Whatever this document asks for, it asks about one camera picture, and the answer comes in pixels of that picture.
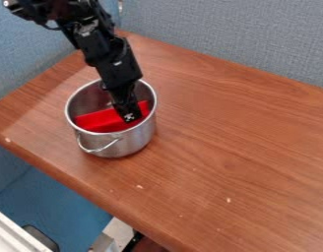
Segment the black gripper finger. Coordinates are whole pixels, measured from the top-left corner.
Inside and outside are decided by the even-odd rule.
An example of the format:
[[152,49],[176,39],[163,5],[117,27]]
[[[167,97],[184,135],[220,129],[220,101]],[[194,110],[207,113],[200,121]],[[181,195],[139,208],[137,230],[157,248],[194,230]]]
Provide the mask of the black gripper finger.
[[131,83],[117,89],[109,90],[113,108],[124,123],[131,123],[141,118],[141,111],[133,89],[135,83]]

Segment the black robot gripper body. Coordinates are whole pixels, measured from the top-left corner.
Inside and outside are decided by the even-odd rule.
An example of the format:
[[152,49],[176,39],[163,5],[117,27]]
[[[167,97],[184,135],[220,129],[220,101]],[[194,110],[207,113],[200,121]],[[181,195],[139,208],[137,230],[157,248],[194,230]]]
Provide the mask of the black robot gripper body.
[[125,89],[143,77],[131,46],[125,38],[100,35],[83,38],[85,62],[95,67],[103,80],[104,90]]

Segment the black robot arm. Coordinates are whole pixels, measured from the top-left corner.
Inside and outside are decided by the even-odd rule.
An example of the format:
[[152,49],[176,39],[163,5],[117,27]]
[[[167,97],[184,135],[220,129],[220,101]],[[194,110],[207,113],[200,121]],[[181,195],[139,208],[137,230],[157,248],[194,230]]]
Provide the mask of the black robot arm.
[[85,63],[97,70],[100,88],[111,94],[121,121],[137,121],[143,113],[133,89],[143,74],[129,43],[116,35],[112,15],[100,1],[1,0],[1,3],[18,18],[64,33],[83,52]]

